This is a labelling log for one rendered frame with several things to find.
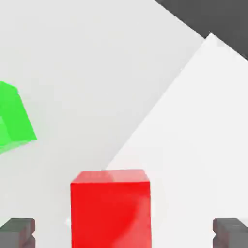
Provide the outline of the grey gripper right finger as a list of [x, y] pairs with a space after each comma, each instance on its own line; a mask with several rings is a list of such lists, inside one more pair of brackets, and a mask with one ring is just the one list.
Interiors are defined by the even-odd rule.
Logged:
[[237, 218], [215, 218], [213, 231], [213, 248], [248, 248], [248, 227]]

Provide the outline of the small green cube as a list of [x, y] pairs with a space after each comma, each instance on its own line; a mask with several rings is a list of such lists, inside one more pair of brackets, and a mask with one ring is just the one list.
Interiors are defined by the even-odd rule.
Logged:
[[0, 81], [0, 154], [36, 139], [18, 89]]

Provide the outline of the small red cube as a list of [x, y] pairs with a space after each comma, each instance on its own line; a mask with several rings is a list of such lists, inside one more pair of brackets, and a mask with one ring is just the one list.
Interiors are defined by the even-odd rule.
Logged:
[[70, 184], [72, 248], [152, 248], [144, 170], [84, 170]]

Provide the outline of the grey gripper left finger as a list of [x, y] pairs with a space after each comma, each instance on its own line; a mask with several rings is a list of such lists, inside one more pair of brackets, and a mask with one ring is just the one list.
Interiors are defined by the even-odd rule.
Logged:
[[11, 218], [0, 227], [0, 248], [35, 248], [33, 218]]

